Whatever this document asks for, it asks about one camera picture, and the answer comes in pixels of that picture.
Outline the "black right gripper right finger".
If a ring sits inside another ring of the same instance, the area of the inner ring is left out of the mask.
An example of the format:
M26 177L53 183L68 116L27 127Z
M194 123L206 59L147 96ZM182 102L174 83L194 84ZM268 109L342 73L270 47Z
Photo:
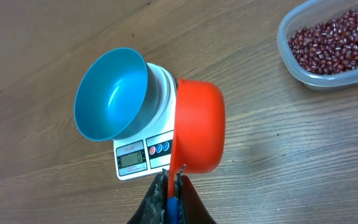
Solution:
M178 222L180 224L216 224L209 214L188 176L183 175L186 165L177 173L175 198L178 200Z

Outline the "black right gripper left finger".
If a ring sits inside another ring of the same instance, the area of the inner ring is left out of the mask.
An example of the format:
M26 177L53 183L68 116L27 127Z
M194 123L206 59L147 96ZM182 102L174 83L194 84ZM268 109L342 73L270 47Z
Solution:
M168 170L163 169L151 183L138 209L127 224L163 224L166 216Z

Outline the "red scoop blue handle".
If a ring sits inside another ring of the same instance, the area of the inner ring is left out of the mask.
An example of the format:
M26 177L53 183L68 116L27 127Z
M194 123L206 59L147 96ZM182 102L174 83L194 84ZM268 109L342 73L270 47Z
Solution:
M225 140L225 104L220 89L210 83L180 79L175 106L172 153L168 175L166 223L178 222L175 181L183 175L211 172L220 163Z

